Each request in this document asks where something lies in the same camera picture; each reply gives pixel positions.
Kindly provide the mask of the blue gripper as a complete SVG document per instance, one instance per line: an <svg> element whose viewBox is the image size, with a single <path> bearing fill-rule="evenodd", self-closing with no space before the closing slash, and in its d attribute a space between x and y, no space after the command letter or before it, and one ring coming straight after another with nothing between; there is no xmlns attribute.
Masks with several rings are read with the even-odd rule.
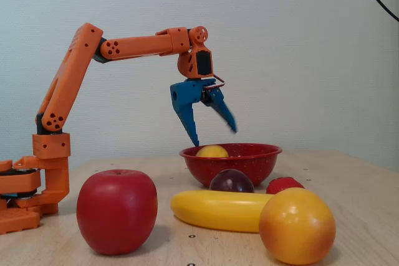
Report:
<svg viewBox="0 0 399 266"><path fill-rule="evenodd" d="M225 104L220 88L206 89L206 87L213 87L215 82L216 80L213 78L187 79L170 86L174 111L194 146L199 146L200 143L196 132L193 103L203 102L206 106L211 107L228 124L232 132L238 132L234 116Z"/></svg>

